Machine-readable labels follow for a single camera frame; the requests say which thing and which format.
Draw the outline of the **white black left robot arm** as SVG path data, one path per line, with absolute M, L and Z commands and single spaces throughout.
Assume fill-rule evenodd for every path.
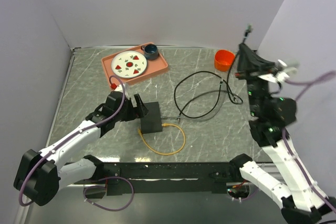
M 147 115 L 139 94 L 136 106 L 125 93 L 112 91 L 104 103 L 88 114 L 81 124 L 58 142 L 40 150 L 26 151 L 20 161 L 14 188 L 39 206 L 49 203 L 56 193 L 75 182 L 88 179 L 98 183 L 104 176 L 104 163 L 87 155 L 75 163 L 72 155 L 112 130 L 117 122 L 133 121 Z

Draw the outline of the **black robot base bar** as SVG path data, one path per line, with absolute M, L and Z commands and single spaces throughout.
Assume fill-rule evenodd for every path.
M 106 185 L 107 195 L 125 193 L 227 193 L 244 179 L 229 162 L 101 162 L 90 178 L 76 185 Z

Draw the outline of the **black network switch box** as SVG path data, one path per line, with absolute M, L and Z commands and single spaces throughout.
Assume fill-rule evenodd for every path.
M 140 119 L 140 130 L 142 134 L 158 133 L 163 131 L 160 105 L 158 102 L 144 104 L 148 110 L 145 117 Z

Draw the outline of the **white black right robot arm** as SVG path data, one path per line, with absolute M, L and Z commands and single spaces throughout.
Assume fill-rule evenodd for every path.
M 297 100 L 275 97 L 269 83 L 279 86 L 297 73 L 298 63 L 271 62 L 245 43 L 239 45 L 235 77 L 246 80 L 251 135 L 275 164 L 282 180 L 263 170 L 251 157 L 240 154 L 230 161 L 230 177 L 253 183 L 280 208 L 286 223 L 317 223 L 335 211 L 335 198 L 327 196 L 311 177 L 295 150 L 286 127 L 296 121 Z

